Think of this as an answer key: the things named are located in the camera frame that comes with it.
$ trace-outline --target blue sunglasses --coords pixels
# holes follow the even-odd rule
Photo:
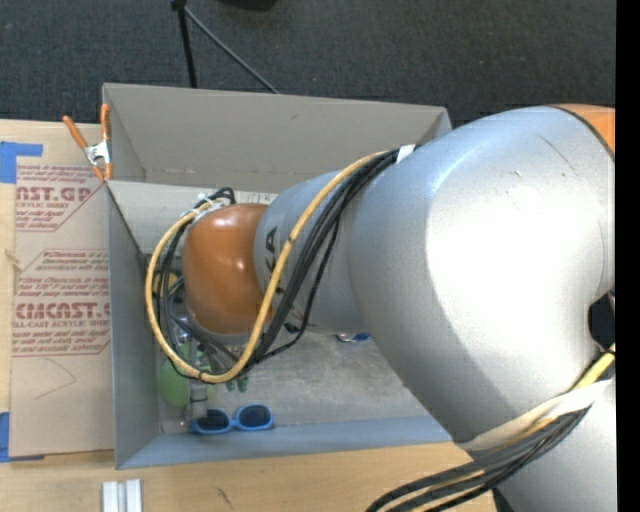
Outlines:
[[[273,413],[262,404],[250,404],[240,407],[233,418],[222,409],[208,409],[204,418],[191,422],[191,432],[199,434],[224,434],[233,428],[253,432],[273,427]]]

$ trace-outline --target black cable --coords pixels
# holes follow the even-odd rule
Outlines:
[[[198,88],[196,79],[196,68],[193,64],[193,54],[191,53],[191,41],[189,40],[189,28],[187,27],[187,18],[185,17],[184,5],[178,6],[176,2],[172,2],[174,10],[178,13],[178,23],[180,24],[180,34],[182,36],[182,46],[184,47],[184,56],[187,59],[187,70],[189,72],[189,84],[192,89]]]
[[[243,68],[245,68],[249,73],[251,73],[256,79],[262,83],[267,89],[269,89],[274,94],[280,94],[280,92],[267,80],[262,77],[255,69],[253,69],[249,64],[247,64],[244,60],[240,58],[238,54],[236,54],[231,48],[229,48],[226,44],[224,44],[213,32],[211,32],[205,25],[196,17],[193,12],[188,7],[184,8],[184,12],[191,18],[191,21],[195,23],[195,25],[204,32],[204,34],[211,39],[215,44],[217,44],[222,50],[224,50],[228,55],[230,55],[238,64],[240,64]]]
[[[602,375],[600,375],[598,380],[608,380],[612,378],[614,374],[615,364],[611,363]],[[425,505],[450,496],[451,494],[463,492],[470,487],[474,487],[474,489],[465,492],[461,496],[449,499],[445,503],[429,509],[429,511],[447,510],[452,506],[459,505],[474,497],[480,496],[503,483],[529,462],[543,456],[557,446],[580,423],[588,411],[589,408],[566,414],[556,418],[550,425],[534,432],[529,437],[504,449],[480,456],[475,461],[458,468],[443,471],[393,489],[374,501],[367,508],[367,512],[380,510],[393,501],[397,501],[409,494],[426,490],[436,484],[447,482],[448,480],[451,480],[452,483],[407,499],[387,509],[387,511],[402,512],[412,510],[414,507]],[[460,476],[464,476],[465,474],[471,475],[478,470],[483,470],[484,474],[462,481],[455,481],[455,479]]]
[[[484,475],[473,479],[474,481],[472,482],[472,486],[476,487],[475,489],[472,489],[461,496],[451,498],[445,503],[429,509],[429,511],[436,512],[447,510],[453,506],[460,505],[461,503],[464,503],[470,499],[481,496],[494,487],[500,485],[520,469],[522,469],[526,464],[541,457],[551,448],[556,446],[556,444],[558,444],[562,439],[566,437],[566,435],[571,430],[573,430],[573,428],[580,422],[582,417],[584,417],[584,414],[586,414],[586,411],[580,411],[579,413],[572,413],[566,417],[558,418],[551,431],[545,432],[544,436],[542,436],[541,439],[538,438],[536,440],[536,443],[532,448],[528,449],[516,460],[502,468],[485,470]],[[408,512],[410,510],[413,510],[415,507],[425,505],[451,494],[462,492],[469,487],[469,485],[465,484],[467,484],[467,481],[457,482],[455,484],[436,489],[435,491],[421,494],[388,509],[387,512]]]
[[[207,196],[207,198],[200,200],[198,203],[196,203],[194,208],[199,208],[200,206],[202,206],[208,201],[215,201],[218,199],[227,199],[231,204],[236,203],[236,198],[235,198],[233,189],[229,187],[223,187],[218,189],[213,194]],[[211,357],[213,357],[219,363],[219,365],[217,366],[219,366],[222,373],[224,373],[229,368],[228,361],[226,361],[224,357],[227,357],[229,360],[235,362],[237,361],[237,358],[235,357],[235,355],[232,354],[226,347],[224,347],[223,344],[218,343],[213,339],[210,339],[210,337],[203,335],[203,333],[194,332],[193,326],[187,325],[181,322],[179,319],[176,319],[174,315],[172,315],[173,299],[176,293],[179,290],[181,290],[181,288],[183,287],[184,281],[182,277],[180,277],[173,285],[170,286],[169,278],[171,275],[171,268],[173,266],[175,252],[177,250],[180,239],[182,238],[187,228],[192,224],[192,222],[193,220],[191,222],[183,224],[176,231],[176,233],[174,234],[174,236],[172,237],[169,243],[165,256],[160,264],[160,269],[156,274],[158,279],[157,286],[156,286],[156,290],[157,290],[156,316],[158,318],[158,321],[160,322],[161,329],[165,332],[167,338],[169,339],[169,343],[173,347],[174,351],[176,351],[176,353],[179,354],[180,343],[176,338],[176,334],[174,332],[172,324],[178,325],[187,334],[189,334],[194,339],[196,339],[197,341],[201,342],[204,346],[206,346],[206,348],[208,349],[206,350],[207,357],[209,358],[209,361],[211,363],[212,370],[215,365],[212,364]],[[169,360],[171,361],[172,366],[174,367],[174,369],[178,374],[183,375],[186,378],[199,380],[197,379],[197,377],[184,375],[182,372],[178,370],[178,368],[175,366],[171,358],[169,358]]]
[[[327,204],[314,223],[311,232],[299,253],[298,260],[287,287],[280,299],[280,304],[273,315],[271,324],[267,329],[267,332],[263,335],[260,344],[256,348],[254,353],[256,362],[262,360],[271,344],[275,341],[286,317],[289,315],[302,283],[307,277],[309,268],[317,256],[320,246],[325,242],[328,231],[335,222],[337,222],[339,216],[342,215],[349,201],[355,197],[357,192],[359,192],[373,176],[379,174],[393,163],[397,153],[398,150],[388,151],[363,165],[338,185],[333,194],[329,197]],[[347,195],[348,200],[343,201],[338,208],[334,208],[336,203],[345,195]]]
[[[338,227],[339,227],[339,223],[336,222],[335,224],[335,228],[333,230],[333,234],[331,235],[331,239],[329,240],[329,244],[327,245],[327,249],[325,250],[325,254],[322,258],[322,261],[320,262],[320,266],[318,269],[318,272],[316,273],[316,277],[314,280],[314,283],[311,287],[311,291],[309,292],[309,296],[307,298],[307,304],[305,306],[305,311],[304,311],[304,315],[302,317],[302,322],[300,324],[300,327],[297,329],[297,334],[295,336],[295,338],[286,343],[285,345],[282,345],[281,347],[278,347],[274,350],[272,350],[271,352],[266,353],[262,358],[260,358],[260,360],[258,362],[262,363],[264,361],[266,361],[267,359],[270,359],[278,354],[281,354],[282,352],[284,352],[285,350],[293,347],[302,337],[302,335],[304,334],[306,328],[307,328],[307,324],[309,323],[309,318],[311,316],[311,307],[313,306],[313,301],[315,299],[315,295],[316,292],[318,291],[318,288],[320,286],[320,281],[322,279],[322,276],[324,274],[324,270],[325,267],[327,266],[327,263],[329,262],[329,256],[331,256],[331,251],[333,249],[333,246],[335,244],[336,238],[338,236]],[[245,369],[244,373],[246,373],[247,371],[249,371],[251,369],[251,367],[248,367]]]

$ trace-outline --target blue tape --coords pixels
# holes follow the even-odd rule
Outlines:
[[[9,457],[9,413],[0,413],[0,464],[18,460],[39,460],[42,455]]]
[[[9,462],[9,413],[0,414],[0,462]]]
[[[0,142],[0,183],[16,182],[16,162],[19,156],[42,156],[42,144]]]

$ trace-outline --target black carpet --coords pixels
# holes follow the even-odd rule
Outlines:
[[[241,1],[187,7],[282,93],[446,106],[456,126],[615,105],[615,0]],[[266,90],[189,27],[200,88]],[[93,122],[104,82],[189,86],[169,0],[0,0],[0,34],[1,118]]]

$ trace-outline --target wire harness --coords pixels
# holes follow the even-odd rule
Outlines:
[[[334,176],[320,192],[318,192],[311,203],[309,203],[292,228],[287,241],[280,251],[271,279],[265,290],[264,299],[258,310],[256,323],[239,357],[236,357],[235,354],[226,349],[222,343],[217,342],[210,334],[202,332],[197,326],[188,325],[184,321],[181,322],[176,315],[172,315],[172,301],[183,286],[183,281],[178,279],[173,284],[170,284],[169,279],[176,248],[180,237],[184,234],[187,227],[203,212],[209,210],[213,204],[216,204],[216,201],[221,201],[226,198],[234,202],[233,192],[228,188],[220,189],[216,194],[201,200],[193,209],[186,212],[176,221],[160,239],[153,251],[145,280],[145,306],[153,334],[162,350],[176,367],[176,370],[187,378],[199,379],[208,384],[228,382],[234,378],[243,376],[256,364],[293,346],[306,329],[313,298],[337,236],[340,216],[347,204],[362,190],[371,178],[395,162],[397,154],[398,150],[396,149],[375,153],[359,159]],[[303,228],[311,222],[314,213],[318,211],[320,212],[318,220],[315,221],[315,224],[311,228],[311,234],[306,239],[300,252],[291,281],[284,292],[268,329],[265,330],[267,316],[271,309],[271,302],[279,287],[280,277],[289,259],[292,248],[302,233]],[[314,286],[307,300],[302,323],[297,327],[291,326],[290,324],[285,325],[287,315],[300,290],[302,282],[307,276],[312,262],[318,255],[320,246],[324,243],[331,230],[333,230],[333,233],[331,234],[330,242],[323,255],[320,269],[314,279]],[[165,248],[167,248],[166,255],[160,264],[161,255]],[[157,291],[158,299],[155,303],[154,289]],[[195,335],[195,337],[202,342],[210,360],[212,360],[211,362],[215,360],[217,363],[215,367],[221,368],[222,372],[215,372],[213,370],[214,365],[211,366],[211,370],[203,370],[194,367],[186,361],[178,349],[175,334],[171,328],[172,322],[174,324],[177,323],[183,330]],[[286,345],[274,349],[272,352],[267,352],[283,326],[290,332],[296,333],[295,339]]]
[[[572,390],[613,378],[615,343],[604,352]],[[524,434],[476,457],[473,462],[421,478],[387,492],[366,512],[443,511],[497,487],[526,464],[558,445],[587,415],[590,405],[555,418],[543,418]]]

